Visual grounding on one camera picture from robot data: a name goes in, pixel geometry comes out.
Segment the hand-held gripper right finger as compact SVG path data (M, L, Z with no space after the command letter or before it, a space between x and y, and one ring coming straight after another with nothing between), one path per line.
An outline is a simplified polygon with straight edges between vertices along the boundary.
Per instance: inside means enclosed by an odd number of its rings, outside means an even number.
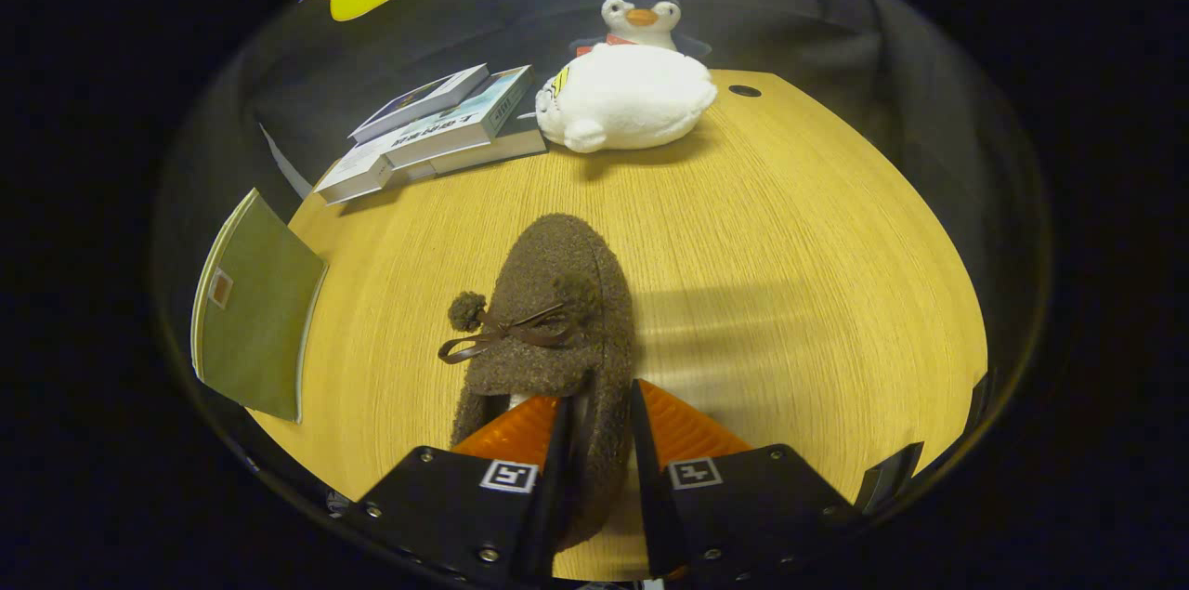
M778 579L866 521L785 442L748 445L662 387L633 381L630 422L658 579Z

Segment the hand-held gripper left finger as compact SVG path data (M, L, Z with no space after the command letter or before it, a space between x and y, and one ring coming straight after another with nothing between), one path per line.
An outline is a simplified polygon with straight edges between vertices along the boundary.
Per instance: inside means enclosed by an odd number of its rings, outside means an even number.
M417 446L344 514L436 586L546 586L568 521L570 398L536 396L449 450Z

